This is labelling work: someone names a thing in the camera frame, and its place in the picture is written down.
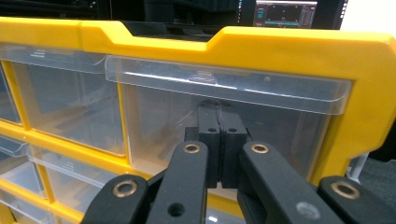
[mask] plastic drawer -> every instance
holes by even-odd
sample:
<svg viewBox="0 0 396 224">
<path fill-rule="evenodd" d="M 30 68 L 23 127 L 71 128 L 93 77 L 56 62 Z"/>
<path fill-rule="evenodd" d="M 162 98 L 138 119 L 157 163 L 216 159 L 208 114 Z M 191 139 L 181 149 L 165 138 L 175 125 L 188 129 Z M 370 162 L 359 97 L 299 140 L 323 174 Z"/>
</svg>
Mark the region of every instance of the plastic drawer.
<svg viewBox="0 0 396 224">
<path fill-rule="evenodd" d="M 0 178 L 46 197 L 35 164 L 26 156 L 29 145 L 0 135 Z"/>
<path fill-rule="evenodd" d="M 68 49 L 0 45 L 11 61 L 31 126 L 123 155 L 117 84 L 106 81 L 106 55 Z"/>
<path fill-rule="evenodd" d="M 105 183 L 116 176 L 38 147 L 33 147 L 29 156 L 30 160 L 47 167 L 55 200 L 81 213 L 85 213 Z"/>
<path fill-rule="evenodd" d="M 0 119 L 20 123 L 20 116 L 12 99 L 11 92 L 4 76 L 3 68 L 0 66 Z"/>
<path fill-rule="evenodd" d="M 232 104 L 253 139 L 274 146 L 309 178 L 329 121 L 340 115 L 348 80 L 108 56 L 106 78 L 122 85 L 131 164 L 157 174 L 202 101 Z"/>
<path fill-rule="evenodd" d="M 49 224 L 54 223 L 51 213 L 48 213 L 24 200 L 21 200 L 0 189 L 0 202 L 7 205 L 20 224 Z"/>
</svg>

